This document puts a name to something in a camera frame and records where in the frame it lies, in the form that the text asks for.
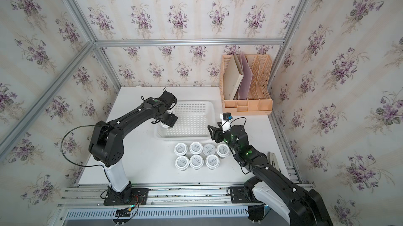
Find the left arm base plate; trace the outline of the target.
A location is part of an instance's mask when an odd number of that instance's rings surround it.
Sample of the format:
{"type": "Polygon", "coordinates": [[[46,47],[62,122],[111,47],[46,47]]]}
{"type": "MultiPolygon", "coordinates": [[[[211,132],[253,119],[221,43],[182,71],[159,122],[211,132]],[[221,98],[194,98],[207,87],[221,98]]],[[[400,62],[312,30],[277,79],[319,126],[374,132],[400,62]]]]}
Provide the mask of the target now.
{"type": "Polygon", "coordinates": [[[129,205],[145,205],[147,202],[150,189],[148,188],[132,188],[117,193],[109,188],[104,199],[104,206],[129,206],[129,205]]]}

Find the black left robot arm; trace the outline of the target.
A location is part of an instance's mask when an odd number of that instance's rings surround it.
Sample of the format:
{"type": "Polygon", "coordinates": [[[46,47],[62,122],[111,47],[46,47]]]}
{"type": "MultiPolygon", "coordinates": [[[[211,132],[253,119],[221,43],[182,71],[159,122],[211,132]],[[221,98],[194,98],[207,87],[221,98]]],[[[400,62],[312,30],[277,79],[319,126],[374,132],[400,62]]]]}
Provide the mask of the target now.
{"type": "Polygon", "coordinates": [[[110,191],[122,200],[132,189],[121,162],[124,155],[123,139],[151,119],[154,120],[153,124],[160,122],[170,128],[174,127],[178,117],[171,113],[171,110],[176,104],[177,98],[164,91],[160,97],[143,100],[140,106],[115,120],[99,121],[95,124],[89,152],[103,167],[109,180],[110,191]]]}

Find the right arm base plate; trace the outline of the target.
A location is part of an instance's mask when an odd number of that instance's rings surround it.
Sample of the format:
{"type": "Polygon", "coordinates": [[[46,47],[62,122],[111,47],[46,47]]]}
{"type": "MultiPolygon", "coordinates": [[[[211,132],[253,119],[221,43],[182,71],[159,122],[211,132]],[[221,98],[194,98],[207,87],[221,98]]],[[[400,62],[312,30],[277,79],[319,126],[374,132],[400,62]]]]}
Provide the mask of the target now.
{"type": "Polygon", "coordinates": [[[227,188],[232,204],[258,204],[261,203],[256,199],[252,190],[244,186],[232,186],[227,188]]]}

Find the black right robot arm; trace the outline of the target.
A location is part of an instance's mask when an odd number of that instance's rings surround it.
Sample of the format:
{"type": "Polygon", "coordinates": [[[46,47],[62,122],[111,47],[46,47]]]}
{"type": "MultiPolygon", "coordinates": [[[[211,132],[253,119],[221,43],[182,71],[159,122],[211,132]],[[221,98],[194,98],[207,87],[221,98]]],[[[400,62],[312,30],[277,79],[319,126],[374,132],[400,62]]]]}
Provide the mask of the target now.
{"type": "Polygon", "coordinates": [[[224,142],[234,160],[253,177],[244,183],[244,191],[270,207],[291,226],[331,226],[333,224],[321,195],[298,186],[271,165],[265,154],[253,147],[245,129],[209,125],[212,141],[224,142]]]}

